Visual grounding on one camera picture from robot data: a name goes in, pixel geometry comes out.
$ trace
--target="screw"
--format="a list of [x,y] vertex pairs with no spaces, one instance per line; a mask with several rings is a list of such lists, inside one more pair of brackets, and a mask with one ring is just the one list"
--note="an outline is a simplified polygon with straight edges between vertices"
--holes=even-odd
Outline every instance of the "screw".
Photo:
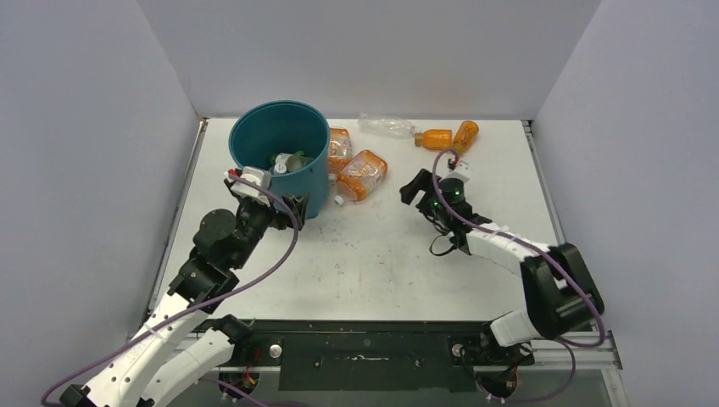
[[272,345],[270,346],[270,357],[272,359],[277,359],[282,355],[282,346],[280,345]]
[[462,357],[462,348],[464,348],[464,346],[462,346],[461,343],[455,343],[454,346],[452,347],[452,354],[457,358],[461,358]]

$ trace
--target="orange plastic bottle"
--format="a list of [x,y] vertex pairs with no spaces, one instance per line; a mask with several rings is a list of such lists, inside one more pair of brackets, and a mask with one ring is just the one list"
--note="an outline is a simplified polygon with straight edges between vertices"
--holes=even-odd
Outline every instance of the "orange plastic bottle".
[[370,150],[354,156],[337,175],[335,203],[364,201],[387,174],[387,161]]
[[454,136],[452,147],[454,147],[460,155],[464,155],[477,139],[477,133],[479,133],[479,125],[477,125],[477,123],[471,120],[463,121],[460,125],[460,129],[457,130],[457,135]]
[[415,145],[428,150],[444,150],[452,146],[452,131],[431,129],[424,133],[415,133]]
[[349,141],[347,129],[332,127],[330,129],[330,180],[335,181],[337,174],[352,160],[352,143]]

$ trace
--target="blue bucket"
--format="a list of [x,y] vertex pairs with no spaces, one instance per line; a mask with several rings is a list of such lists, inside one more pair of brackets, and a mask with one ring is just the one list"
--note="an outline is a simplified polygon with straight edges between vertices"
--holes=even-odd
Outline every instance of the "blue bucket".
[[307,217],[320,213],[329,194],[327,149],[330,126],[317,109],[305,103],[281,100],[262,104],[241,117],[230,132],[230,154],[241,168],[267,170],[279,153],[303,151],[314,160],[303,169],[274,174],[270,190],[281,196],[309,193]]

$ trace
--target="white enclosure wall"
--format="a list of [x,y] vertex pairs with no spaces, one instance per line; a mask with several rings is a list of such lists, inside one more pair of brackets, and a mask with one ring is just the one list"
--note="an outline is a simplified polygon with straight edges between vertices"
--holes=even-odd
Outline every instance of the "white enclosure wall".
[[137,329],[198,122],[134,0],[0,3],[0,397]]
[[716,406],[719,2],[604,0],[534,124],[635,406]]
[[599,0],[139,0],[201,115],[531,119]]

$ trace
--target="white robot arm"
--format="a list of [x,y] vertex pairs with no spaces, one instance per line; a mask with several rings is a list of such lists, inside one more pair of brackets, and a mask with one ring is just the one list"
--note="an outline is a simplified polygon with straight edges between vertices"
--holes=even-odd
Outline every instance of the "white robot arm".
[[466,225],[445,209],[435,193],[432,173],[428,170],[420,170],[412,182],[400,188],[401,200],[409,205],[417,193],[423,191],[424,195],[415,207],[449,238],[453,248],[490,259],[521,278],[527,307],[492,321],[490,342],[494,346],[507,348],[541,337],[555,339],[593,317],[589,307],[561,273],[535,249],[561,265],[597,311],[604,312],[599,291],[576,247],[569,243],[550,246],[533,242],[474,213],[464,194],[465,183],[471,178],[469,165],[450,160],[449,166],[452,170],[449,175],[436,178],[442,197],[453,211],[471,223],[481,225],[481,230]]
[[[245,167],[242,171],[232,170],[232,174],[270,188],[267,171]],[[237,213],[217,209],[203,217],[189,260],[135,335],[145,338],[118,354],[85,385],[67,387],[60,396],[64,407],[167,405],[204,373],[227,362],[236,343],[251,333],[241,321],[228,315],[217,320],[202,339],[165,363],[180,341],[212,315],[220,302],[205,307],[200,304],[229,293],[237,285],[233,271],[244,266],[266,229],[285,229],[291,223],[287,214],[274,209],[269,199],[252,187],[229,178],[226,185],[239,202]],[[282,199],[301,229],[308,197]],[[173,315],[193,306],[200,308],[173,321]],[[154,328],[167,320],[171,322]]]

